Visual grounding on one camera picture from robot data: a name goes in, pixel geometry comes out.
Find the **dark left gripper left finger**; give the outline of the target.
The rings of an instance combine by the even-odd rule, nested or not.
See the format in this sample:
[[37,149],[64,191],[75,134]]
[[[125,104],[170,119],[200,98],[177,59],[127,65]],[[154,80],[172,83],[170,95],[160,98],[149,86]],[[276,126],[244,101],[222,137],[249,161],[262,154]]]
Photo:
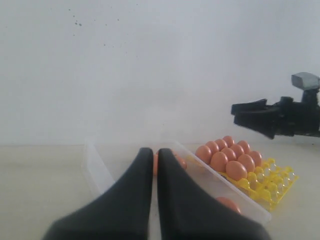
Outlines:
[[153,151],[139,150],[110,189],[88,205],[56,220],[45,240],[146,240],[153,187]]

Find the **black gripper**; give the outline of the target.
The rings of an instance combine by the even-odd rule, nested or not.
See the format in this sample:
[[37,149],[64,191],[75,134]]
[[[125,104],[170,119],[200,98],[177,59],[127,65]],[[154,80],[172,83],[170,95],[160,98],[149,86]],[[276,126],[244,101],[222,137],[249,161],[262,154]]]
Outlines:
[[236,103],[231,106],[234,123],[258,132],[269,139],[275,136],[320,136],[319,89],[304,90],[300,102],[292,97],[282,96],[268,106],[267,99]]

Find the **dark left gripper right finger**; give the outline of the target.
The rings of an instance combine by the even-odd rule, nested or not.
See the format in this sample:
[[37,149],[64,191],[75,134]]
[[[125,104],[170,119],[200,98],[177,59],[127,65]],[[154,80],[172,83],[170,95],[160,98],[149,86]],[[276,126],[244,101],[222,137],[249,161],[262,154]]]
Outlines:
[[157,198],[163,240],[269,240],[266,229],[205,192],[169,148],[158,151]]

